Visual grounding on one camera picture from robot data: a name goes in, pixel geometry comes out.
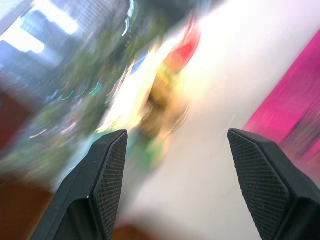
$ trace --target red object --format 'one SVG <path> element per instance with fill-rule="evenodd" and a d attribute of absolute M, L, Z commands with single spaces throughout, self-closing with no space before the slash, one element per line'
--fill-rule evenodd
<path fill-rule="evenodd" d="M 200 35 L 199 25 L 195 17 L 192 16 L 186 26 L 183 40 L 168 54 L 164 60 L 164 64 L 174 73 L 180 72 L 194 55 Z"/>
<path fill-rule="evenodd" d="M 7 146 L 32 115 L 32 111 L 0 90 L 0 150 Z"/>

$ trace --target bright light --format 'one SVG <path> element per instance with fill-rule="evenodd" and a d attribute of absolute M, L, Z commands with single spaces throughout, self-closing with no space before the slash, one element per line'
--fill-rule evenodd
<path fill-rule="evenodd" d="M 19 18 L 1 37 L 0 41 L 8 44 L 21 52 L 32 51 L 40 54 L 45 49 L 45 45 L 34 36 L 21 29 L 22 20 Z"/>
<path fill-rule="evenodd" d="M 36 135 L 33 135 L 33 136 L 29 137 L 29 138 L 30 138 L 30 139 L 34 139 L 35 137 L 40 136 L 41 134 L 45 133 L 46 131 L 47 131 L 47 129 L 43 130 L 42 132 L 39 132 L 39 133 L 36 134 Z"/>
<path fill-rule="evenodd" d="M 50 22 L 56 23 L 69 35 L 74 34 L 78 29 L 77 22 L 49 0 L 36 0 L 32 11 L 42 12 Z"/>
<path fill-rule="evenodd" d="M 134 10 L 135 10 L 135 2 L 134 0 L 130 0 L 130 7 L 127 13 L 129 18 L 132 18 L 132 15 L 134 14 Z"/>
<path fill-rule="evenodd" d="M 111 109 L 103 116 L 97 133 L 116 129 L 128 131 L 139 124 L 142 117 L 141 107 L 148 99 L 150 89 L 156 77 L 159 66 L 155 61 L 157 47 L 151 49 L 142 65 L 134 74 L 127 74 L 125 80 L 114 98 Z"/>
<path fill-rule="evenodd" d="M 62 135 L 65 135 L 66 133 L 68 133 L 68 132 L 70 132 L 72 129 L 74 129 L 76 125 L 77 125 L 76 122 L 72 123 L 71 126 L 69 126 L 68 128 L 66 128 L 65 130 L 63 130 L 63 131 L 61 132 L 61 134 L 62 134 Z"/>
<path fill-rule="evenodd" d="M 124 35 L 126 35 L 126 33 L 128 32 L 129 25 L 130 25 L 130 23 L 129 23 L 129 18 L 127 18 L 127 19 L 125 20 L 125 30 L 124 30 L 124 32 L 122 33 L 122 37 L 123 37 Z"/>

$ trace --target pink surface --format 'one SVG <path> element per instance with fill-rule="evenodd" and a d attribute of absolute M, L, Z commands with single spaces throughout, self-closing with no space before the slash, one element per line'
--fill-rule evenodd
<path fill-rule="evenodd" d="M 319 103 L 320 31 L 253 114 L 244 130 L 275 141 L 303 172 L 320 185 Z"/>

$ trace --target white wall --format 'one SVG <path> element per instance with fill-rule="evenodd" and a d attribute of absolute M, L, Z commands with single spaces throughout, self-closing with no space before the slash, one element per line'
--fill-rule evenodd
<path fill-rule="evenodd" d="M 202 28 L 182 74 L 190 114 L 132 213 L 171 240 L 257 240 L 227 130 L 244 126 L 320 29 L 320 1 L 232 0 Z"/>
<path fill-rule="evenodd" d="M 31 7 L 33 0 L 0 0 L 0 36 Z"/>

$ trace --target white surface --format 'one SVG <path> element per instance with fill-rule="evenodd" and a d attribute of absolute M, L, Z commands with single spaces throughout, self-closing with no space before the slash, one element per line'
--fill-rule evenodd
<path fill-rule="evenodd" d="M 164 239 L 257 240 L 227 131 L 242 128 L 320 28 L 319 0 L 229 1 L 203 22 L 182 77 L 193 99 L 132 213 Z"/>
<path fill-rule="evenodd" d="M 0 22 L 24 0 L 0 0 Z"/>

